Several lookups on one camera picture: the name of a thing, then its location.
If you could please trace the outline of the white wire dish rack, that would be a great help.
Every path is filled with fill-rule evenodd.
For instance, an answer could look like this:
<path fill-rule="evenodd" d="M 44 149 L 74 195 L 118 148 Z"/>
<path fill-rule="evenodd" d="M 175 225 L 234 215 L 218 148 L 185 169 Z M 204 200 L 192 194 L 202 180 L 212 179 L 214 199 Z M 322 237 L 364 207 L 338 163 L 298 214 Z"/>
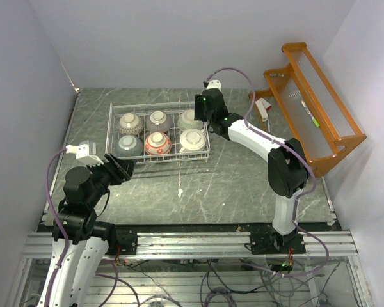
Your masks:
<path fill-rule="evenodd" d="M 209 133 L 192 102 L 109 107 L 106 153 L 139 164 L 209 159 Z"/>

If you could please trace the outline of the red orange patterned bowl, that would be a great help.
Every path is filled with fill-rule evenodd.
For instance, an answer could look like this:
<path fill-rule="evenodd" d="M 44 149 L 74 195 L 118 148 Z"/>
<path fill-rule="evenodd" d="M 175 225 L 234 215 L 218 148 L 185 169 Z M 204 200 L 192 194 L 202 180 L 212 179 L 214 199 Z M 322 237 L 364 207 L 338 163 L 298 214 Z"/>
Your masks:
<path fill-rule="evenodd" d="M 153 132 L 146 138 L 144 148 L 149 155 L 168 154 L 172 148 L 172 142 L 165 133 Z"/>

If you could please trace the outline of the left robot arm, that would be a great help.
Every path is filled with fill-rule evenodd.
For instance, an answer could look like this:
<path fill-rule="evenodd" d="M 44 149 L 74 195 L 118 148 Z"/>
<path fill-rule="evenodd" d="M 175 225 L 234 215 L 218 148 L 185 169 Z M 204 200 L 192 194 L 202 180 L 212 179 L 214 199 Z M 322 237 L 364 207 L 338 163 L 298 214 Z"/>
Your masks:
<path fill-rule="evenodd" d="M 52 255 L 39 306 L 82 306 L 103 256 L 118 242 L 115 226 L 97 221 L 95 206 L 109 188 L 131 179 L 135 162 L 106 154 L 65 175 L 65 197 L 53 210 Z"/>

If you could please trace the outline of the purple striped bowl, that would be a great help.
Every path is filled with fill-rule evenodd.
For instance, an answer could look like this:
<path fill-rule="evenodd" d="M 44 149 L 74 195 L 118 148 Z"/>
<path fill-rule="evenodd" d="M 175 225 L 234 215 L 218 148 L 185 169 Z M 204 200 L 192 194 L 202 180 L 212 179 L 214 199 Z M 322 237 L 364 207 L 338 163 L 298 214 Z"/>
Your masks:
<path fill-rule="evenodd" d="M 165 112 L 157 110 L 147 117 L 146 126 L 150 133 L 166 133 L 170 130 L 171 120 Z"/>

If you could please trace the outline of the grey blue bowl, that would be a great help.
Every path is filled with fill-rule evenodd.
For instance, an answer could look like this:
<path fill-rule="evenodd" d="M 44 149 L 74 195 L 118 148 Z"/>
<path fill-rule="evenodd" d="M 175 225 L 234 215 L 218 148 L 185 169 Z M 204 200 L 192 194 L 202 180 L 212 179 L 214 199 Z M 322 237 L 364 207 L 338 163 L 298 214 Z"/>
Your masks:
<path fill-rule="evenodd" d="M 122 136 L 116 146 L 116 155 L 118 157 L 134 157 L 143 154 L 142 141 L 133 135 Z"/>

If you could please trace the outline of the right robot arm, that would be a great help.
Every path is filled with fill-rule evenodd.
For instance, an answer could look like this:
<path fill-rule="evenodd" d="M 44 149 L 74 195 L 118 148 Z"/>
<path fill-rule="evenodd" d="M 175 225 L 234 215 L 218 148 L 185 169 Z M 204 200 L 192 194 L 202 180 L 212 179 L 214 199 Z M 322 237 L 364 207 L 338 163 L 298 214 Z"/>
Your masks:
<path fill-rule="evenodd" d="M 274 137 L 246 122 L 243 116 L 229 112 L 223 94 L 216 88 L 195 95 L 195 120 L 207 123 L 212 133 L 243 145 L 267 162 L 268 184 L 275 193 L 269 245 L 277 253 L 285 252 L 298 234 L 297 208 L 309 178 L 300 142 Z"/>

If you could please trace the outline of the beige patterned bowl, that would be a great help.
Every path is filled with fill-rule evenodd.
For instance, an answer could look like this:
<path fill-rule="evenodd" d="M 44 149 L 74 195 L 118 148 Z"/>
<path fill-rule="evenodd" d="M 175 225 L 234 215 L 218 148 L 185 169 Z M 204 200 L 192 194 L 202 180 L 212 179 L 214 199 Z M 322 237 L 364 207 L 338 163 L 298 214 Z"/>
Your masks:
<path fill-rule="evenodd" d="M 143 120 L 134 113 L 125 113 L 119 121 L 119 131 L 125 135 L 138 135 L 143 131 Z"/>

